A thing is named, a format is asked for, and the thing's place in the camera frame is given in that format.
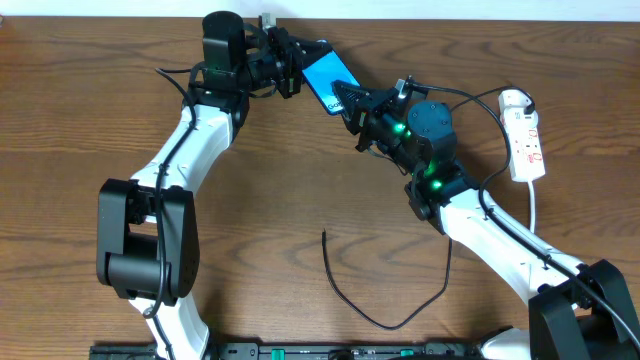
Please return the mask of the blue smartphone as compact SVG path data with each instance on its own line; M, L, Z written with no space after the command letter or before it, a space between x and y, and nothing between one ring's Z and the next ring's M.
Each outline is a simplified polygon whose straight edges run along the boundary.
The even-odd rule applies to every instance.
M315 63L303 63L302 74L322 107L331 116L338 115L342 110L342 105L334 95L332 83L342 80L359 85L334 49Z

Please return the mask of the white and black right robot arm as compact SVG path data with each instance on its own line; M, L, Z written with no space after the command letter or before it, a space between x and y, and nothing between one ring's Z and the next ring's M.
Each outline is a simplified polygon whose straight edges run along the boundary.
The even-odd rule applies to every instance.
M527 329L500 330L476 344L485 359L636 359L639 319L627 283L610 262L587 265L536 236L491 198L456 157L449 107L411 103L430 86L406 79L376 90L336 81L347 129L359 151L377 145L411 174L416 216L463 244L525 303Z

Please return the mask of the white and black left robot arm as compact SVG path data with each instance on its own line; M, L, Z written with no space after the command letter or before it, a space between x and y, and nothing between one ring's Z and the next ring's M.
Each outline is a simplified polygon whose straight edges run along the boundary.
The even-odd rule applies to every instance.
M200 262L195 197L244 125L250 101L290 98L331 45L229 11L202 21L203 59L185 69L180 120L153 159L99 191L96 275L143 316L160 359L202 359L210 330L192 294Z

